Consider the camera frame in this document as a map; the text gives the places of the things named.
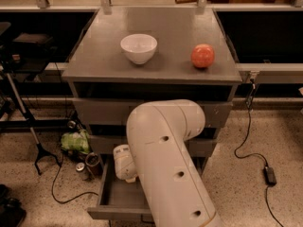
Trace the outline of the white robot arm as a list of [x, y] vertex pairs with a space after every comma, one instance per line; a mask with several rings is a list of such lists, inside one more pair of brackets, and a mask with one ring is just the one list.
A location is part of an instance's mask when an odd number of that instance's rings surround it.
[[144, 103], [128, 117], [131, 155], [117, 155], [116, 175], [139, 179], [156, 227], [223, 227], [185, 146], [204, 127], [204, 111], [186, 99]]

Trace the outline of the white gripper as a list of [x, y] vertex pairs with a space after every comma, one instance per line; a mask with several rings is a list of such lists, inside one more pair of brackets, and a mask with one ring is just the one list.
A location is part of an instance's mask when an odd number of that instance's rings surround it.
[[119, 145], [114, 148], [113, 154], [116, 176], [126, 183], [135, 183], [137, 172], [129, 146]]

